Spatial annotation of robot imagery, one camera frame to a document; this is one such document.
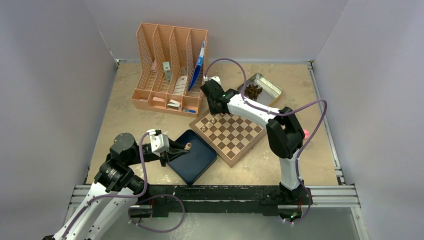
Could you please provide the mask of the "light chess piece eleventh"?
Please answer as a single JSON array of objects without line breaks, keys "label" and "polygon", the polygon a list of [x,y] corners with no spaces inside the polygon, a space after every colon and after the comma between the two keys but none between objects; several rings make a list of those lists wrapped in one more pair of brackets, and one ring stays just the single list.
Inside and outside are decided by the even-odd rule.
[{"label": "light chess piece eleventh", "polygon": [[192,144],[190,143],[190,142],[188,142],[186,145],[185,145],[185,150],[187,150],[187,151],[189,151],[190,149],[191,149],[191,147],[192,147]]}]

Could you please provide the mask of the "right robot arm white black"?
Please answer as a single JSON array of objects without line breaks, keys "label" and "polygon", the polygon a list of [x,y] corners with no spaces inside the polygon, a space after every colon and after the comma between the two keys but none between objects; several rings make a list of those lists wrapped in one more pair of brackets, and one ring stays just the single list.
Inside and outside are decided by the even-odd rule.
[{"label": "right robot arm white black", "polygon": [[292,109],[278,109],[250,100],[241,92],[228,89],[214,79],[200,87],[207,99],[211,114],[231,114],[254,122],[266,130],[271,151],[279,157],[281,170],[280,196],[288,204],[300,198],[299,155],[305,133]]}]

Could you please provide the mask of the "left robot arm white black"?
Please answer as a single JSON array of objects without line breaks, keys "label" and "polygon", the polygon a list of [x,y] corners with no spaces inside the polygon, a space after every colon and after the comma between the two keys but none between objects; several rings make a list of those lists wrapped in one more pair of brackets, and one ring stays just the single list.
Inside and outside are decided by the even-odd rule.
[{"label": "left robot arm white black", "polygon": [[99,240],[131,206],[155,199],[149,196],[147,175],[139,177],[131,166],[158,160],[164,167],[188,154],[192,144],[172,141],[159,129],[150,129],[143,136],[150,142],[136,141],[127,132],[115,137],[81,204],[58,232],[44,239]]}]

